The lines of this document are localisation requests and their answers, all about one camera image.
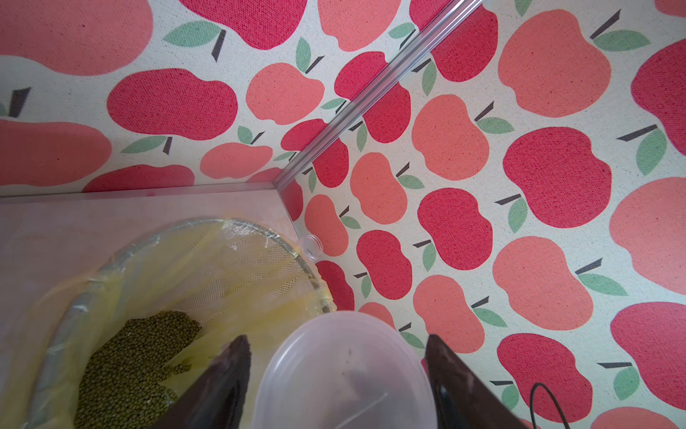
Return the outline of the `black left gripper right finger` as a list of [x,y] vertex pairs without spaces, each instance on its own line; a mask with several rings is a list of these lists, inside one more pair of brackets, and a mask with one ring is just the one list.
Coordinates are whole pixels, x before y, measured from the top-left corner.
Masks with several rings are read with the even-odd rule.
[[429,336],[425,361],[439,428],[520,428],[509,411],[436,334]]

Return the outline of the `clear plastic jar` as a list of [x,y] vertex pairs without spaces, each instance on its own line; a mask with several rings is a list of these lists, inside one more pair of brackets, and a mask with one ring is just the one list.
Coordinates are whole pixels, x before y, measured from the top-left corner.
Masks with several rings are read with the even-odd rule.
[[311,261],[318,261],[323,255],[323,243],[313,235],[307,234],[298,240],[302,253]]

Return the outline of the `clear jar with mung beans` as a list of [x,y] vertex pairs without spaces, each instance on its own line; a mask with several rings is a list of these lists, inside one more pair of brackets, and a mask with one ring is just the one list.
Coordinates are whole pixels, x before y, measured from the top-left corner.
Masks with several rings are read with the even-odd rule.
[[304,323],[260,382],[254,428],[435,428],[428,377],[401,334],[342,311]]

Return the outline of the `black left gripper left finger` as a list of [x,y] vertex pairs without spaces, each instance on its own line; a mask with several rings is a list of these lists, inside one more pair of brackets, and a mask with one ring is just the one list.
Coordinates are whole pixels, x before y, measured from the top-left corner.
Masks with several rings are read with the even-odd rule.
[[153,423],[159,429],[224,429],[240,425],[251,366],[248,337],[238,336],[184,395]]

